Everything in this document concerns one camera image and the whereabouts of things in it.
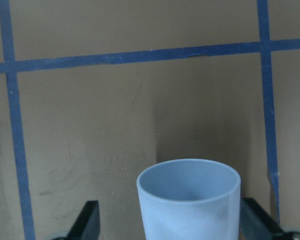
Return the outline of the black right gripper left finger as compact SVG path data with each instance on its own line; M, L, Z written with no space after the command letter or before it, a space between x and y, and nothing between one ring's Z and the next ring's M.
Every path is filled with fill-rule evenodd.
M99 202L90 200L84 204L66 238L70 240L98 240L100 232Z

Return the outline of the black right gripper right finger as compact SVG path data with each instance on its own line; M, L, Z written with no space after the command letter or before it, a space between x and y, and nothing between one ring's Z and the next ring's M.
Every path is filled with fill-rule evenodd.
M285 231L250 197L241 199L240 230L246 240L300 240L299 231Z

